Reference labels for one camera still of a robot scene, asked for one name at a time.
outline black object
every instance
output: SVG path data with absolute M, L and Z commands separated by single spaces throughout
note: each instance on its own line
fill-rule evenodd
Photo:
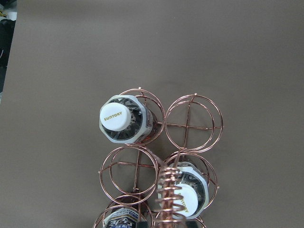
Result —
M 0 67 L 8 65 L 15 23 L 15 21 L 8 19 L 0 21 Z
M 0 93 L 3 91 L 5 73 L 6 73 L 6 67 L 0 67 Z
M 148 228 L 148 222 L 138 222 L 136 223 L 136 228 Z
M 198 228 L 196 221 L 186 221 L 187 228 Z
M 0 0 L 0 4 L 2 6 L 5 6 L 5 4 L 8 3 L 8 2 L 9 2 L 9 0 Z

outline bottle cap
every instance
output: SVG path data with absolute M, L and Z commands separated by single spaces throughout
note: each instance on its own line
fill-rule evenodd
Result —
M 131 123 L 129 109 L 119 103 L 108 103 L 100 110 L 100 121 L 102 125 L 110 130 L 119 132 L 127 128 Z
M 199 205 L 196 191 L 188 184 L 177 184 L 176 186 L 182 188 L 180 190 L 175 190 L 174 194 L 182 195 L 184 198 L 182 200 L 177 199 L 174 203 L 185 207 L 185 210 L 178 211 L 177 213 L 189 217 L 195 213 Z

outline plastic bottle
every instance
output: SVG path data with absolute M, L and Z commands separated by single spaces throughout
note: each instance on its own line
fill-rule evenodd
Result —
M 181 189 L 175 190 L 174 193 L 182 195 L 183 199 L 175 200 L 174 203 L 185 207 L 185 210 L 178 213 L 184 215 L 186 219 L 196 218 L 209 202 L 207 182 L 199 169 L 188 161 L 178 162 L 177 168 L 180 170 L 180 181 L 175 185 Z
M 99 128 L 114 143 L 139 143 L 156 131 L 155 115 L 132 95 L 115 95 L 100 109 Z
M 126 197 L 122 200 L 125 203 L 134 202 L 134 198 Z M 136 228 L 139 222 L 139 205 L 133 205 L 132 209 L 127 207 L 113 209 L 111 214 L 104 220 L 104 228 Z M 141 222 L 145 221 L 147 208 L 141 205 Z

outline wire circle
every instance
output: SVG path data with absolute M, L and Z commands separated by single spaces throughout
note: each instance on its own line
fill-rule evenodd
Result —
M 146 190 L 144 191 L 140 191 L 140 192 L 127 192 L 127 191 L 124 191 L 122 188 L 120 188 L 118 186 L 118 184 L 114 181 L 114 178 L 113 178 L 113 174 L 112 174 L 112 167 L 114 166 L 113 162 L 114 162 L 114 158 L 116 157 L 116 155 L 120 152 L 122 152 L 122 150 L 125 150 L 125 149 L 136 149 L 138 152 L 143 152 L 145 155 L 148 156 L 148 158 L 152 161 L 153 163 L 153 167 L 154 167 L 154 170 L 155 170 L 155 180 L 154 182 L 152 183 L 152 185 L 147 188 Z M 105 167 L 105 164 L 106 162 L 109 160 L 109 158 L 112 157 L 111 159 L 111 163 L 108 167 Z M 121 192 L 121 193 L 124 193 L 126 195 L 142 195 L 142 194 L 145 194 L 145 193 L 148 193 L 143 199 L 139 200 L 138 202 L 133 202 L 133 203 L 122 203 L 121 201 L 118 201 L 116 198 L 112 197 L 111 194 L 109 193 L 109 191 L 105 188 L 105 184 L 104 184 L 104 180 L 103 180 L 103 173 L 105 170 L 107 170 L 109 168 L 109 172 L 110 172 L 110 179 L 111 179 L 111 182 L 112 184 Z M 106 157 L 106 159 L 104 160 L 104 163 L 103 165 L 101 166 L 100 168 L 100 175 L 99 175 L 99 178 L 100 178 L 100 184 L 101 184 L 101 187 L 104 191 L 104 193 L 107 195 L 107 197 L 109 197 L 112 201 L 114 201 L 115 203 L 118 203 L 118 204 L 123 204 L 123 205 L 136 205 L 136 204 L 139 204 L 139 203 L 142 203 L 144 202 L 145 200 L 147 200 L 154 192 L 155 188 L 156 188 L 156 185 L 157 185 L 157 180 L 158 180 L 158 163 L 157 161 L 145 150 L 145 148 L 143 147 L 136 147 L 136 146 L 123 146 L 123 147 L 119 147 L 115 150 L 113 150 L 111 153 L 108 154 L 108 156 Z
M 193 220 L 196 221 L 196 222 L 198 222 L 199 224 L 201 224 L 202 228 L 207 228 L 206 225 L 204 224 L 204 221 L 201 218 L 201 216 L 198 216 L 197 218 L 195 218 Z
M 184 99 L 187 99 L 187 98 L 192 98 L 192 99 L 191 100 L 183 101 Z M 202 103 L 194 101 L 195 98 L 200 98 L 200 99 L 203 99 L 204 101 L 207 101 L 209 104 L 211 104 L 217 110 L 217 113 L 218 113 L 219 118 L 220 118 L 220 127 L 215 127 L 214 116 L 211 113 L 211 111 L 205 105 L 203 105 Z M 189 106 L 190 106 L 190 104 L 197 104 L 197 105 L 201 106 L 203 109 L 205 109 L 208 112 L 209 116 L 211 117 L 211 122 L 212 122 L 212 128 L 210 128 L 210 130 L 212 131 L 211 135 L 208 138 L 208 140 L 204 144 L 202 144 L 201 146 L 199 146 L 199 147 L 196 147 L 196 148 L 181 147 L 170 136 L 170 133 L 169 133 L 169 130 L 168 130 L 169 124 L 167 123 L 168 122 L 168 118 L 169 118 L 170 114 L 172 113 L 173 109 L 177 108 L 178 106 L 180 106 L 182 104 L 189 104 Z M 189 153 L 202 153 L 202 152 L 210 150 L 219 141 L 219 139 L 220 139 L 220 137 L 222 135 L 222 131 L 223 131 L 223 117 L 222 117 L 222 113 L 221 113 L 220 109 L 209 98 L 204 97 L 204 96 L 200 96 L 200 95 L 197 95 L 197 94 L 182 96 L 179 99 L 177 99 L 175 102 L 173 102 L 173 104 L 169 107 L 169 109 L 168 109 L 168 111 L 166 113 L 165 121 L 164 122 L 165 122 L 164 129 L 165 129 L 165 132 L 167 134 L 167 137 L 168 137 L 169 141 L 175 147 L 177 147 L 178 149 L 180 149 L 181 151 L 186 151 L 186 152 L 189 152 Z M 206 147 L 208 145 L 208 143 L 210 143 L 212 141 L 212 138 L 214 136 L 214 130 L 216 128 L 220 129 L 220 131 L 218 133 L 218 137 L 216 138 L 216 140 L 211 145 L 209 145 L 208 147 Z

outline coiled spring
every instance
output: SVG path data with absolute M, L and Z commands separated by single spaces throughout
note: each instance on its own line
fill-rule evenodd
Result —
M 175 200 L 183 199 L 183 196 L 174 194 L 175 190 L 181 189 L 181 187 L 175 186 L 176 182 L 179 181 L 179 172 L 180 170 L 175 167 L 165 167 L 160 170 L 157 192 L 161 197 L 156 200 L 161 205 L 156 218 L 160 228 L 172 228 L 177 223 L 185 225 L 186 217 L 178 213 L 185 207 L 174 203 Z

